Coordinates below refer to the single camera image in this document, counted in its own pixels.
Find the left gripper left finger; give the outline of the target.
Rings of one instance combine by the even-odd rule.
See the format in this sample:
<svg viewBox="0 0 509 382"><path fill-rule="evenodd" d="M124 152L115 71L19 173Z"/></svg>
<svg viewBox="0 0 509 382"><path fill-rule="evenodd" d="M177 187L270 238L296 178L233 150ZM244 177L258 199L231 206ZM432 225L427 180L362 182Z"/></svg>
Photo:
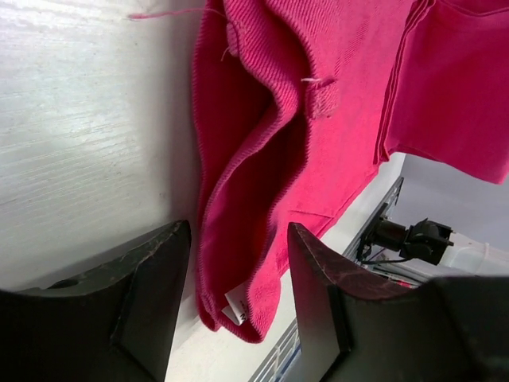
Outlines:
<svg viewBox="0 0 509 382"><path fill-rule="evenodd" d="M4 381L163 381L192 242L188 221L46 289L1 293Z"/></svg>

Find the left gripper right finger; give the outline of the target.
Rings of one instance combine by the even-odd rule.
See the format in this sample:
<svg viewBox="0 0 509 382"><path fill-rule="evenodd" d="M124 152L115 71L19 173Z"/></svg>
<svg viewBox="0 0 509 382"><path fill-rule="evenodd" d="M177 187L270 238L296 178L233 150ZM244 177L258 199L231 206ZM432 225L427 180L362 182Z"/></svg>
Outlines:
<svg viewBox="0 0 509 382"><path fill-rule="evenodd" d="M296 381L505 381L508 280L435 278L408 288L292 223L301 355Z"/></svg>

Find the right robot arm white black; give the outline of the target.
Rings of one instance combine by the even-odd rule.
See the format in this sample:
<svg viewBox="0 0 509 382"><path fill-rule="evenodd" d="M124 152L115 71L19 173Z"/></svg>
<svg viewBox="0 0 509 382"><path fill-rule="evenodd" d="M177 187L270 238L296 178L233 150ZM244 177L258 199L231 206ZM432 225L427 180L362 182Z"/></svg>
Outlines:
<svg viewBox="0 0 509 382"><path fill-rule="evenodd" d="M442 275L507 276L508 252L424 219L408 228L378 217L360 239L359 263L424 281Z"/></svg>

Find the pink trousers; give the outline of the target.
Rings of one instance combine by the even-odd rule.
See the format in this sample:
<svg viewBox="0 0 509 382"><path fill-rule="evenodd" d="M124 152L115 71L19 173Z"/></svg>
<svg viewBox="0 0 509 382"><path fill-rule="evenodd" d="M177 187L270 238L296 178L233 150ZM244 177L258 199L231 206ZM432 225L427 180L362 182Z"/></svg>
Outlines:
<svg viewBox="0 0 509 382"><path fill-rule="evenodd" d="M192 66L196 303L264 340L286 229L325 234L396 152L508 174L505 1L209 1Z"/></svg>

